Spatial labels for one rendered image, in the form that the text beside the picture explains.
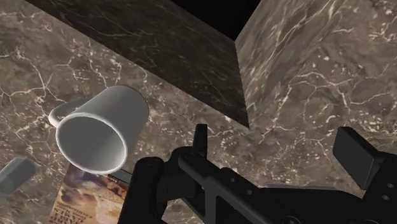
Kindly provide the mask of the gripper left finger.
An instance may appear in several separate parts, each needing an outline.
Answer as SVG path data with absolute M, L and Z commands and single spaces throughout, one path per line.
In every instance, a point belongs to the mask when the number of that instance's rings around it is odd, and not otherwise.
M 298 215 L 262 188 L 207 159 L 207 125 L 198 124 L 192 146 L 168 161 L 144 157 L 135 164 L 118 224 L 167 224 L 167 203 L 181 199 L 204 224 L 298 224 Z

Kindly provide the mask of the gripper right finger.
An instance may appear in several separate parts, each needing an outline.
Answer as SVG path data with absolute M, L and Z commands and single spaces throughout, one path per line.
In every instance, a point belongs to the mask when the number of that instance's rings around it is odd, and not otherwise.
M 397 155 L 377 150 L 351 127 L 339 127 L 333 155 L 360 189 L 360 224 L 397 224 Z

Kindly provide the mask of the white mug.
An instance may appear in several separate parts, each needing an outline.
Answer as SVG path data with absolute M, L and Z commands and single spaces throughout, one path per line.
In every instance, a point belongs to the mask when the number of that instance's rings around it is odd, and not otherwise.
M 128 86 L 108 87 L 91 99 L 65 102 L 50 111 L 63 156 L 92 174 L 121 169 L 148 120 L 143 95 Z

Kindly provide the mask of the brown illustrated book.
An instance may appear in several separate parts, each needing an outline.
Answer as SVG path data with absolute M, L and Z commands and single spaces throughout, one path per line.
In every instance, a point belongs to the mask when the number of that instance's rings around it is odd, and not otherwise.
M 71 164 L 46 224 L 117 224 L 131 175 L 91 174 Z

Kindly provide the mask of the marble patterned robot stand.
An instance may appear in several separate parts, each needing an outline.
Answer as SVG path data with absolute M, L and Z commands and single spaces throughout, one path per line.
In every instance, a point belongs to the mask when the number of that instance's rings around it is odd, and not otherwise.
M 26 0 L 259 133 L 397 146 L 397 0 Z

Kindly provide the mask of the grey box-shaped object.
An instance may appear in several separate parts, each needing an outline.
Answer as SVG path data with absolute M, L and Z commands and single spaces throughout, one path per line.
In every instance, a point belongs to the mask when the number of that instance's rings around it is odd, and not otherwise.
M 0 170 L 0 197 L 11 195 L 36 173 L 33 161 L 26 157 L 15 157 Z

